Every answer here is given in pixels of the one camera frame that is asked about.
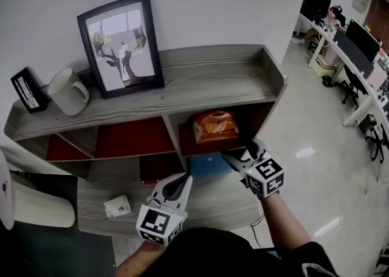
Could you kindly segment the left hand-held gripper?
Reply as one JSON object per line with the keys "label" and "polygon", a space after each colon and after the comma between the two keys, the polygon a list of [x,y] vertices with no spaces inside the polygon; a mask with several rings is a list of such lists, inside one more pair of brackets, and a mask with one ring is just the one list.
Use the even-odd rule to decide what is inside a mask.
{"label": "left hand-held gripper", "polygon": [[147,205],[142,205],[136,223],[140,238],[168,246],[182,230],[188,217],[187,202],[193,177],[189,173],[173,174],[157,182]]}

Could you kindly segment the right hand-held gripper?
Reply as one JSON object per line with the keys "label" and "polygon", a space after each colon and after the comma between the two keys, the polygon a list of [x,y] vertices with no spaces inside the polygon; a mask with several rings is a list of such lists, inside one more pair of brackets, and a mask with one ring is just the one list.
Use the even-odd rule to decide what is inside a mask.
{"label": "right hand-held gripper", "polygon": [[[221,156],[234,171],[238,173],[243,171],[246,187],[253,194],[268,197],[279,192],[284,185],[284,169],[274,158],[269,158],[265,142],[253,137],[246,142],[246,148],[246,152],[244,150],[221,151]],[[260,161],[252,165],[253,160]]]}

